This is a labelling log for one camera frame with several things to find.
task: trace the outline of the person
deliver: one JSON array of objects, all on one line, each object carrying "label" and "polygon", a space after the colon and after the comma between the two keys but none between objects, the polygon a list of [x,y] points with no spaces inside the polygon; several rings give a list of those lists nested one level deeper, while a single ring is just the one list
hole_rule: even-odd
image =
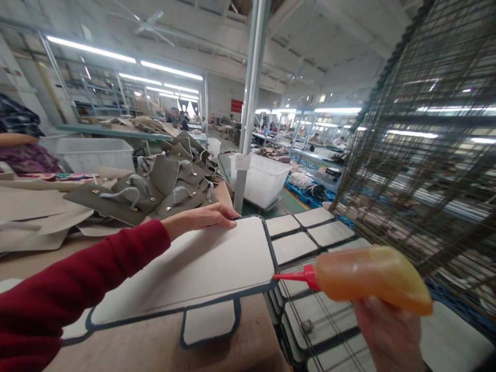
[{"label": "person", "polygon": [[189,130],[188,128],[188,122],[184,118],[184,116],[181,116],[179,113],[179,109],[177,107],[172,107],[170,110],[170,116],[169,119],[167,119],[167,122],[172,123],[174,128],[180,129],[180,130]]},{"label": "person", "polygon": [[63,173],[58,160],[38,141],[40,117],[27,107],[0,94],[0,162],[16,173]]},{"label": "person", "polygon": [[[220,203],[151,220],[59,261],[0,294],[0,370],[42,371],[62,347],[62,327],[107,291],[163,254],[188,231],[233,228],[240,215]],[[354,302],[378,372],[423,372],[420,319],[371,298]]]}]

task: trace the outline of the wire rack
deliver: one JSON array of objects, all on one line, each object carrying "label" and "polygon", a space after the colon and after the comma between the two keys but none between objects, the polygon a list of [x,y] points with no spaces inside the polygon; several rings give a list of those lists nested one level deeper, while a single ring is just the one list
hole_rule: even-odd
[{"label": "wire rack", "polygon": [[352,128],[331,211],[496,334],[496,2],[426,0]]}]

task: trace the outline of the red sleeve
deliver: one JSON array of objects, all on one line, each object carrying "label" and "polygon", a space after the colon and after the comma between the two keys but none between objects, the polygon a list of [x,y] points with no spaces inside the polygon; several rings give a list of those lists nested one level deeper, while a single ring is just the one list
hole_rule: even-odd
[{"label": "red sleeve", "polygon": [[159,220],[123,229],[0,294],[0,371],[41,371],[62,346],[62,327],[97,305],[171,245]]}]

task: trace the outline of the ceiling fan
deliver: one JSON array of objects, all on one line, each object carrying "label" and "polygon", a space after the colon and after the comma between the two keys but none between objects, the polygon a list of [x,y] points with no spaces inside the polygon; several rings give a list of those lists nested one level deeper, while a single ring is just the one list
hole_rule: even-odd
[{"label": "ceiling fan", "polygon": [[[165,36],[163,36],[154,27],[155,26],[155,23],[164,16],[164,12],[162,10],[157,10],[148,19],[145,20],[145,19],[139,18],[136,14],[134,14],[131,10],[129,10],[126,6],[124,6],[123,4],[121,4],[119,1],[114,0],[114,2],[118,6],[120,6],[122,9],[124,9],[127,13],[129,13],[130,15],[132,15],[139,22],[139,24],[140,24],[139,27],[136,30],[134,30],[134,33],[136,35],[138,35],[142,31],[150,31],[151,33],[154,33],[156,36],[158,36],[159,38],[161,38],[162,40],[164,40],[168,44],[172,45],[173,47],[176,46],[172,41],[170,41]],[[130,20],[129,18],[124,17],[124,16],[121,16],[119,14],[116,14],[116,13],[113,13],[113,12],[109,12],[109,13],[111,13],[111,14],[113,14],[115,16],[118,16],[118,17],[121,17],[121,18]]]}]

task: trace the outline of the patterned clothing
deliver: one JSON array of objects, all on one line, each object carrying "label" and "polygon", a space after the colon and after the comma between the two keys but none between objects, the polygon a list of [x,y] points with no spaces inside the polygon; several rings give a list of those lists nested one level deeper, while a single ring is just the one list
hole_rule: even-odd
[{"label": "patterned clothing", "polygon": [[[45,136],[39,129],[40,117],[0,94],[0,135],[19,133],[31,137]],[[0,161],[6,162],[16,173],[60,173],[58,160],[38,144],[0,147]]]}]

